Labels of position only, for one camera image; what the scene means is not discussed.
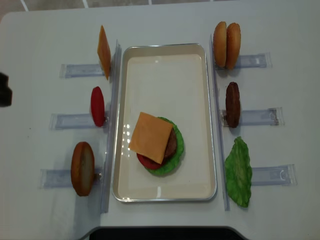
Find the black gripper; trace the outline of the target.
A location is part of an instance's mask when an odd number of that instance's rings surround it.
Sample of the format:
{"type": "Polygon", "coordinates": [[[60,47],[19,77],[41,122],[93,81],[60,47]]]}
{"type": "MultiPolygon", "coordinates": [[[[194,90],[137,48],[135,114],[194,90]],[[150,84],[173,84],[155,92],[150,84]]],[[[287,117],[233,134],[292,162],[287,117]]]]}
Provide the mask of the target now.
{"type": "Polygon", "coordinates": [[[8,107],[12,105],[13,92],[9,88],[9,77],[0,73],[0,106],[8,107]]]}

